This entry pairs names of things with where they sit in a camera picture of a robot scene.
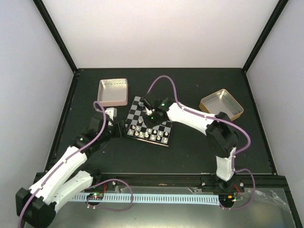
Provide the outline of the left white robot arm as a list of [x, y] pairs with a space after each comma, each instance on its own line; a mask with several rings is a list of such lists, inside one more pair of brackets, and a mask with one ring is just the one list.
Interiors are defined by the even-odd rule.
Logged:
[[96, 114], [90, 124], [67, 147], [57, 163], [38, 181], [16, 193], [18, 227], [25, 223], [34, 228], [47, 228], [58, 211], [76, 194], [96, 190], [102, 181], [101, 172], [87, 164], [87, 160], [112, 138], [126, 133], [124, 121], [114, 122], [110, 111]]

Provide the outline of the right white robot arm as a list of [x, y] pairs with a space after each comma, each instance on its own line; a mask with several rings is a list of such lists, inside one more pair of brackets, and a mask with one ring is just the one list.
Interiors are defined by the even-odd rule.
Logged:
[[157, 99], [153, 102], [145, 97], [142, 100], [146, 110], [143, 117], [148, 128], [153, 128], [165, 121], [182, 123], [207, 137], [211, 152], [216, 157], [216, 186], [220, 191], [228, 191], [233, 186], [232, 177], [235, 173], [233, 158], [238, 143], [238, 134], [229, 126], [228, 116], [220, 112], [204, 113], [189, 108], [170, 98]]

